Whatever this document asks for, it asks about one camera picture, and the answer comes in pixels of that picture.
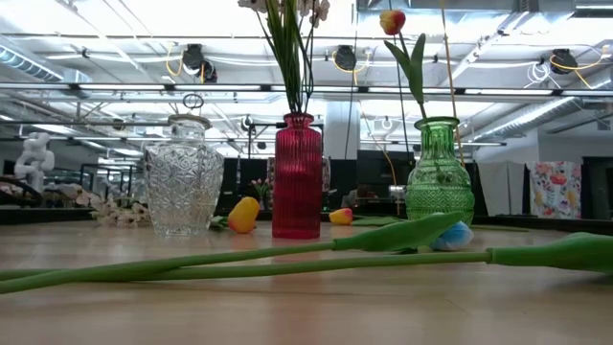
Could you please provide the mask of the orange artificial tulip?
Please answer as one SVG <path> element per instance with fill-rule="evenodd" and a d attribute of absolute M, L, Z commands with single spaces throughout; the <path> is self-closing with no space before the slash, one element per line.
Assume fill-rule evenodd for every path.
<path fill-rule="evenodd" d="M 329 221 L 335 225 L 384 226 L 403 222 L 402 218 L 355 215 L 351 208 L 341 208 L 329 213 Z"/>
<path fill-rule="evenodd" d="M 236 204 L 227 217 L 213 217 L 210 228 L 213 230 L 229 228 L 238 234 L 248 234 L 256 228 L 259 212 L 259 202 L 251 196 L 246 196 Z"/>
<path fill-rule="evenodd" d="M 402 11 L 392 10 L 384 11 L 379 15 L 379 25 L 386 35 L 397 35 L 400 39 L 401 47 L 385 41 L 384 44 L 388 50 L 392 53 L 395 60 L 402 69 L 405 77 L 408 80 L 408 85 L 411 94 L 420 107 L 421 117 L 427 118 L 424 108 L 424 94 L 423 94 L 423 74 L 422 64 L 424 58 L 424 48 L 426 42 L 426 34 L 421 33 L 414 45 L 411 53 L 408 53 L 404 38 L 402 35 L 402 28 L 406 22 L 406 16 Z"/>

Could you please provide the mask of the blue white artificial tulip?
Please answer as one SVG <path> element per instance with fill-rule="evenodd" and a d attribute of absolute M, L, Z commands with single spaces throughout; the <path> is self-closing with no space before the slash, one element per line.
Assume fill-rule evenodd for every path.
<path fill-rule="evenodd" d="M 204 280 L 406 265 L 408 263 L 406 257 L 393 255 L 294 264 L 230 266 L 229 263 L 325 250 L 391 253 L 407 248 L 418 248 L 433 243 L 442 233 L 458 223 L 460 218 L 461 215 L 458 212 L 437 214 L 417 220 L 384 225 L 352 237 L 288 247 L 60 269 L 23 276 L 11 272 L 2 276 L 0 294 L 81 282 Z"/>
<path fill-rule="evenodd" d="M 80 282 L 204 280 L 288 275 L 362 267 L 485 263 L 545 266 L 613 274 L 613 236 L 574 233 L 541 245 L 492 247 L 483 252 L 347 258 L 293 264 L 181 267 L 154 272 L 102 273 L 97 269 L 0 271 L 0 294 Z"/>

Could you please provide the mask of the red ribbed glass vase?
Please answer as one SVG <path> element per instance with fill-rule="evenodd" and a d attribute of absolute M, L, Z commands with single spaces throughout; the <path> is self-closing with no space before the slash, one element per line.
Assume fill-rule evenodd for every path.
<path fill-rule="evenodd" d="M 322 135 L 306 113 L 284 115 L 276 134 L 272 235 L 310 240 L 320 236 Z"/>

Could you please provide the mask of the small pink potted flowers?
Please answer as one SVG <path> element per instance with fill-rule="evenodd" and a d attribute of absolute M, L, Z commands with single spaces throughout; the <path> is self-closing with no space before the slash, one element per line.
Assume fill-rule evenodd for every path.
<path fill-rule="evenodd" d="M 270 198 L 271 184 L 268 179 L 252 180 L 251 185 L 255 188 L 260 201 L 266 201 Z"/>

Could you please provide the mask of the clear cut-glass vase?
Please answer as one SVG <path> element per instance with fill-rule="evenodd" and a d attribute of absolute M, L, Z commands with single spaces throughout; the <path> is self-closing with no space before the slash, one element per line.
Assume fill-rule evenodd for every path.
<path fill-rule="evenodd" d="M 206 145 L 204 117 L 168 118 L 168 141 L 144 145 L 147 205 L 154 231 L 191 237 L 208 230 L 220 196 L 224 157 Z"/>

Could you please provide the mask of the green glass vase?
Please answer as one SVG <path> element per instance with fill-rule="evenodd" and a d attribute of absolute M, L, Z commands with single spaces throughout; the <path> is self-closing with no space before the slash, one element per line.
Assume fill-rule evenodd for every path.
<path fill-rule="evenodd" d="M 415 123 L 420 132 L 420 159 L 407 181 L 405 204 L 409 219 L 460 212 L 461 221 L 471 224 L 475 196 L 469 174 L 454 149 L 454 130 L 459 123 L 453 117 L 430 117 Z"/>

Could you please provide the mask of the plain white cloth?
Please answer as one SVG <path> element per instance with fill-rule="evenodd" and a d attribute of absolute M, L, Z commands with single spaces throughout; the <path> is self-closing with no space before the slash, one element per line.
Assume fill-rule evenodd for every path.
<path fill-rule="evenodd" d="M 477 167 L 488 215 L 521 215 L 525 165 L 501 161 L 478 163 Z"/>

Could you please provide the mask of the floral patterned cloth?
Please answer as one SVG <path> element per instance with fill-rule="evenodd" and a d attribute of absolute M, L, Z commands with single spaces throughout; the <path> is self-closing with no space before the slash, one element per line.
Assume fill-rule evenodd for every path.
<path fill-rule="evenodd" d="M 529 162 L 531 214 L 542 219 L 581 218 L 581 166 L 567 161 Z"/>

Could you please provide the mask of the silver ventilation duct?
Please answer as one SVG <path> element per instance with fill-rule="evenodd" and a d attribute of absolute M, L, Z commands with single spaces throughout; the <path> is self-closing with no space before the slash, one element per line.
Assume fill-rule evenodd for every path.
<path fill-rule="evenodd" d="M 0 63 L 45 82 L 63 81 L 63 76 L 61 74 L 2 45 L 0 45 Z"/>
<path fill-rule="evenodd" d="M 530 130 L 553 120 L 586 110 L 596 101 L 581 97 L 564 97 L 541 104 L 525 106 L 503 119 L 483 127 L 472 137 L 473 142 L 506 138 Z"/>

